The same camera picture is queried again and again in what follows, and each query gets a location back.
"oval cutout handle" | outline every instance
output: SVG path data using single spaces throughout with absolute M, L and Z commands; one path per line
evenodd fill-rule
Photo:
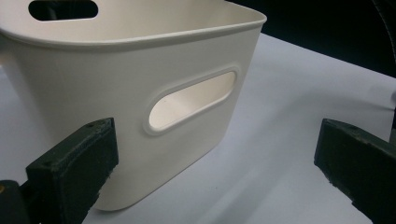
M 98 6 L 90 0 L 37 0 L 29 4 L 30 15 L 38 21 L 91 19 L 96 17 L 98 11 Z
M 233 90 L 235 80 L 236 73 L 227 72 L 164 96 L 151 109 L 150 129 L 163 132 L 224 101 Z

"black background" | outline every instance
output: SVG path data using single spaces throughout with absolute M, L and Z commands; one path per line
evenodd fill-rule
M 268 17 L 262 32 L 396 77 L 389 36 L 371 0 L 231 0 Z

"white table surface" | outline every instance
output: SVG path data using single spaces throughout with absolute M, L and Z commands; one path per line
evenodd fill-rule
M 396 79 L 261 35 L 229 130 L 200 160 L 132 207 L 89 223 L 368 224 L 314 154 L 323 118 L 388 140 Z M 0 69 L 0 179 L 49 149 Z

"basket handle hole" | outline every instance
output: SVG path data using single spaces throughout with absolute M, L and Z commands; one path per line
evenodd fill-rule
M 30 15 L 38 21 L 91 19 L 98 11 L 98 6 L 90 0 L 37 0 L 29 4 Z
M 164 96 L 149 114 L 150 127 L 164 131 L 222 102 L 232 91 L 235 80 L 236 73 L 228 72 Z

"plastic storage basket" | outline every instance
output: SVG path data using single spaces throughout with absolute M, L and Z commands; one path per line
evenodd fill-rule
M 222 0 L 93 2 L 92 18 L 40 21 L 31 0 L 1 0 L 0 63 L 52 145 L 115 119 L 120 165 L 95 207 L 117 210 L 219 143 L 266 18 Z

